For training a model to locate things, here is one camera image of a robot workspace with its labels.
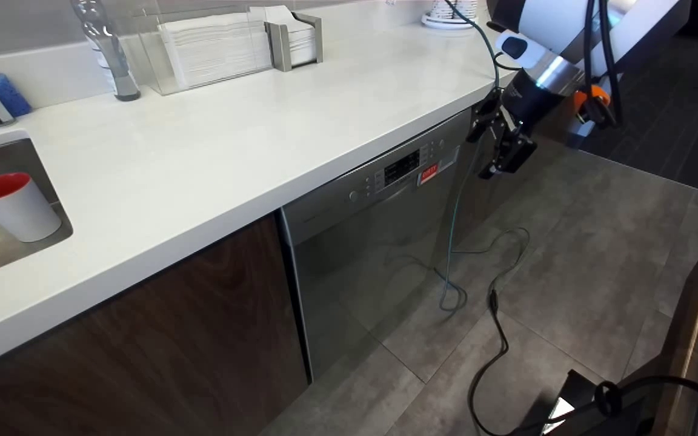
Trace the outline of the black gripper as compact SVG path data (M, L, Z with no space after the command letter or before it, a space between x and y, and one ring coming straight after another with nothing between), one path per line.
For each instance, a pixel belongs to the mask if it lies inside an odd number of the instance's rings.
M481 169L483 180L492 180L495 175L513 175L538 149L538 142L527 134L527 123L505 104L498 107L495 100L486 100L473 107L467 141L477 142L486 128L492 138L492 158Z

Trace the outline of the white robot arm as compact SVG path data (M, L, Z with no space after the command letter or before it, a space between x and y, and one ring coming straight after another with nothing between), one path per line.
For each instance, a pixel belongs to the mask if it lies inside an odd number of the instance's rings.
M538 149L534 132L562 100L586 128L622 122L621 76L676 33L694 0L487 0L498 50L517 64L489 93L475 135L492 138L481 178L513 175Z

